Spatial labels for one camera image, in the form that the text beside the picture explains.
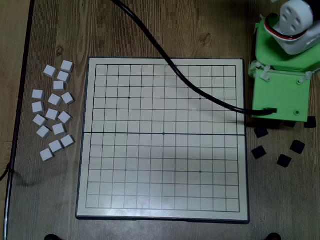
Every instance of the board border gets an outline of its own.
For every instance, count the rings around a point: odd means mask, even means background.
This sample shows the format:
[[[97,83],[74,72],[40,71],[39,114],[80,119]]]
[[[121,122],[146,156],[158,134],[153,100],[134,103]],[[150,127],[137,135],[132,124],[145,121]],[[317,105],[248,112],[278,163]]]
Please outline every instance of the board border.
[[[201,219],[201,218],[177,218],[177,217],[123,217],[123,216],[83,216],[78,215],[79,207],[79,192],[81,183],[81,167],[82,167],[82,157],[83,157],[83,145],[84,145],[84,134],[85,134],[85,124],[86,124],[86,108],[87,108],[87,95],[88,95],[88,82],[89,82],[89,67],[90,59],[163,59],[162,57],[88,57],[88,65],[86,72],[86,83],[85,83],[85,99],[84,99],[84,111],[83,111],[83,123],[82,123],[82,134],[81,134],[81,154],[80,154],[80,164],[79,164],[79,174],[78,174],[78,187],[76,195],[76,207],[75,207],[75,218],[78,220],[114,220],[114,221],[138,221],[138,220],[151,220],[151,221],[182,221],[188,223],[219,223],[219,224],[239,224],[247,225],[250,223],[250,209],[249,209],[249,185],[248,185],[248,151],[245,148],[245,169],[246,169],[246,197],[247,197],[247,216],[248,220],[219,220],[219,219]],[[186,59],[186,60],[242,60],[242,72],[243,72],[243,106],[246,107],[246,79],[245,79],[245,61],[243,58],[184,58],[175,57],[174,59]],[[247,146],[247,118],[244,116],[244,139],[245,145]]]

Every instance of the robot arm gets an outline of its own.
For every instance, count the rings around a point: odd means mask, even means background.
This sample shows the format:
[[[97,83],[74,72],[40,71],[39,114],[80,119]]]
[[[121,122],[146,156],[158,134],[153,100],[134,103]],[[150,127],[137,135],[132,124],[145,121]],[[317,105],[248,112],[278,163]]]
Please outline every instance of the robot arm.
[[[290,0],[280,9],[277,23],[269,15],[265,29],[289,55],[297,55],[320,43],[319,0]]]

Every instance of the grid lines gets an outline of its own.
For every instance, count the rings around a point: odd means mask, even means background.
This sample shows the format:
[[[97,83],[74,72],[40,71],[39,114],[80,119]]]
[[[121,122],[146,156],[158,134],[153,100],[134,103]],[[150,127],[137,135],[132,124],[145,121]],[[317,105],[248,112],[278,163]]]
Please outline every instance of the grid lines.
[[[178,68],[237,105],[235,65]],[[236,113],[168,65],[96,64],[94,76],[86,209],[241,212]]]

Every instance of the black game piece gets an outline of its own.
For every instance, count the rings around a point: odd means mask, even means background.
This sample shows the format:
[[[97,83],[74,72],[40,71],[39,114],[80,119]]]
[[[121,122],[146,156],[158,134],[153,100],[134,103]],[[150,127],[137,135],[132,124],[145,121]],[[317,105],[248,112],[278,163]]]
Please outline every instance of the black game piece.
[[[291,147],[290,147],[290,150],[294,151],[297,154],[302,154],[302,152],[305,149],[305,146],[306,145],[303,142],[300,142],[298,140],[294,140]]]
[[[256,149],[253,149],[251,152],[255,159],[259,159],[267,154],[263,146],[258,146]]]
[[[256,135],[256,137],[259,139],[259,138],[262,138],[264,136],[267,136],[269,133],[268,133],[268,130],[264,127],[257,127],[254,129],[254,133]]]
[[[280,165],[281,167],[287,168],[290,162],[291,162],[291,157],[281,154],[276,164]]]
[[[271,233],[265,240],[281,240],[281,236],[278,233]]]
[[[289,128],[294,128],[296,126],[295,121],[284,121],[283,125],[289,127]]]
[[[308,116],[308,122],[304,123],[304,128],[314,129],[317,127],[317,121],[315,116]]]

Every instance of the green plastic part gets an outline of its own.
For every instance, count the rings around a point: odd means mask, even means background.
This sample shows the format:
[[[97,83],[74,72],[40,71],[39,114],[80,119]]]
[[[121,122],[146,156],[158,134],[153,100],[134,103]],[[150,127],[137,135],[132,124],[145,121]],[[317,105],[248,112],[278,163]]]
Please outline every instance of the green plastic part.
[[[307,122],[309,111],[310,80],[300,83],[301,73],[269,71],[269,82],[259,76],[263,69],[256,70],[253,109],[277,109],[277,113],[255,118]]]
[[[298,54],[288,55],[278,42],[266,31],[265,20],[257,27],[256,59],[274,70],[285,72],[314,72],[320,68],[320,44]]]

